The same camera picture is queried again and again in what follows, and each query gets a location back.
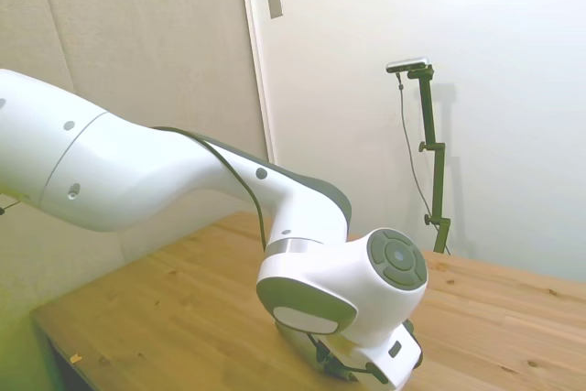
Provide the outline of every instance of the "small black button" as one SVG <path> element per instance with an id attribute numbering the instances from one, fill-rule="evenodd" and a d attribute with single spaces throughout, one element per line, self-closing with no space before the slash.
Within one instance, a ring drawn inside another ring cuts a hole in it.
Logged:
<path id="1" fill-rule="evenodd" d="M 396 341 L 395 344 L 393 345 L 393 347 L 388 351 L 388 353 L 391 355 L 391 357 L 393 359 L 395 359 L 395 357 L 399 354 L 400 351 L 401 351 L 401 342 Z"/>
<path id="2" fill-rule="evenodd" d="M 386 240 L 380 235 L 374 237 L 371 242 L 371 254 L 373 256 L 373 261 L 377 265 L 380 265 L 385 261 L 385 244 Z"/>

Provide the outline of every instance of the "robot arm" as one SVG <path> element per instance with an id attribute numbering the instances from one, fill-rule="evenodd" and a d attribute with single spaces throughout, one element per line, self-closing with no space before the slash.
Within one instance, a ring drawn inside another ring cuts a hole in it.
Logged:
<path id="1" fill-rule="evenodd" d="M 121 230 L 197 189 L 246 200 L 214 153 L 274 218 L 257 281 L 266 310 L 317 335 L 371 389 L 401 389 L 420 357 L 403 322 L 427 285 L 406 236 L 382 229 L 346 243 L 350 203 L 327 182 L 0 70 L 0 192 L 68 223 Z"/>

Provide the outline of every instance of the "wooden table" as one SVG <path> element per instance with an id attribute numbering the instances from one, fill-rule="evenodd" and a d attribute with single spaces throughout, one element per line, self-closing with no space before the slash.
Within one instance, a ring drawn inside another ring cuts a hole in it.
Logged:
<path id="1" fill-rule="evenodd" d="M 586 389 L 586 286 L 425 253 L 407 391 Z M 255 294 L 254 215 L 227 217 L 35 310 L 91 388 L 360 390 L 319 375 Z"/>

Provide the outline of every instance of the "gray joint cap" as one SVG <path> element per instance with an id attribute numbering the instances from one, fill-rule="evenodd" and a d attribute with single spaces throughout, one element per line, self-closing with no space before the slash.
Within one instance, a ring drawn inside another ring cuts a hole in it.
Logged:
<path id="1" fill-rule="evenodd" d="M 368 259 L 387 284 L 400 290 L 415 290 L 428 280 L 425 259 L 402 233 L 391 229 L 374 232 L 368 239 Z"/>

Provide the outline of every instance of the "black cable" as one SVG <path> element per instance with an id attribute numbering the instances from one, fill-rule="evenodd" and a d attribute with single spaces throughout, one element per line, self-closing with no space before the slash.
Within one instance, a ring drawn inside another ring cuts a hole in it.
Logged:
<path id="1" fill-rule="evenodd" d="M 407 125 L 405 124 L 405 103 L 404 103 L 405 100 L 403 98 L 403 89 L 405 88 L 405 86 L 403 86 L 403 82 L 401 81 L 401 74 L 399 72 L 396 73 L 396 78 L 399 81 L 399 93 L 401 94 L 401 123 L 403 124 L 403 133 L 405 134 L 405 140 L 407 141 L 407 152 L 409 153 L 409 163 L 411 164 L 411 174 L 413 174 L 413 180 L 415 181 L 415 185 L 418 187 L 419 195 L 421 196 L 421 200 L 423 200 L 423 203 L 425 204 L 425 209 L 428 212 L 428 216 L 431 217 L 431 210 L 429 209 L 428 201 L 426 200 L 425 196 L 423 195 L 423 191 L 421 190 L 421 187 L 419 186 L 418 175 L 415 172 L 415 166 L 413 165 L 413 153 L 411 153 L 411 143 L 409 142 L 409 135 L 407 134 Z M 435 225 L 433 223 L 432 223 L 432 225 L 434 228 L 436 228 L 437 232 L 440 231 L 440 229 L 438 228 L 437 225 Z M 451 255 L 450 249 L 447 244 L 446 244 L 446 252 L 448 253 L 448 255 Z"/>
<path id="2" fill-rule="evenodd" d="M 10 208 L 12 208 L 15 205 L 18 205 L 19 203 L 20 203 L 20 201 L 15 201 L 14 203 L 11 203 L 4 208 L 0 208 L 0 215 L 4 214 L 7 210 L 9 210 Z"/>
<path id="3" fill-rule="evenodd" d="M 256 198 L 255 192 L 252 191 L 252 189 L 248 186 L 248 184 L 245 182 L 245 180 L 242 179 L 242 176 L 240 176 L 240 174 L 238 174 L 238 171 L 236 171 L 234 169 L 234 167 L 232 165 L 230 165 L 230 162 L 228 162 L 228 160 L 226 160 L 226 158 L 224 156 L 222 156 L 222 154 L 218 150 L 216 150 L 212 146 L 212 144 L 210 144 L 206 139 L 203 139 L 202 137 L 197 136 L 192 132 L 188 132 L 187 130 L 181 130 L 180 128 L 175 128 L 175 127 L 152 127 L 152 128 L 154 128 L 155 130 L 161 130 L 161 131 L 165 131 L 165 132 L 175 132 L 175 133 L 179 133 L 180 135 L 184 135 L 184 136 L 188 137 L 189 139 L 196 141 L 198 144 L 201 144 L 202 146 L 204 146 L 214 156 L 216 156 L 216 158 L 220 162 L 222 162 L 222 164 L 228 169 L 228 171 L 230 171 L 233 174 L 233 176 L 236 178 L 236 180 L 238 180 L 238 182 L 244 187 L 246 192 L 248 192 L 248 194 L 250 194 L 250 197 L 252 198 L 253 203 L 255 204 L 256 213 L 258 215 L 258 223 L 260 226 L 260 240 L 263 245 L 263 250 L 265 250 L 266 249 L 266 237 L 265 237 L 265 219 L 263 217 L 263 210 L 260 206 L 260 203 L 258 202 L 258 199 Z"/>

